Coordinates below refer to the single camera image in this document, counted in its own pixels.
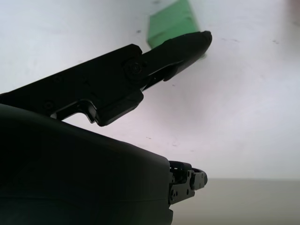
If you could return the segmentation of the black three-fingered right hand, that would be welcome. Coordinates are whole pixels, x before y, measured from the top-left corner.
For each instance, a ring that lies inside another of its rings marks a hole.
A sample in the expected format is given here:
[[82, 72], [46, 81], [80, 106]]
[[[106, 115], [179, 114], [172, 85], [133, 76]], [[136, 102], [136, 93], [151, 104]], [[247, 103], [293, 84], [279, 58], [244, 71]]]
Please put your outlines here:
[[169, 225], [172, 204], [207, 174], [65, 123], [82, 113], [107, 126], [143, 91], [195, 63], [209, 31], [143, 53], [130, 44], [0, 96], [0, 222], [3, 225]]

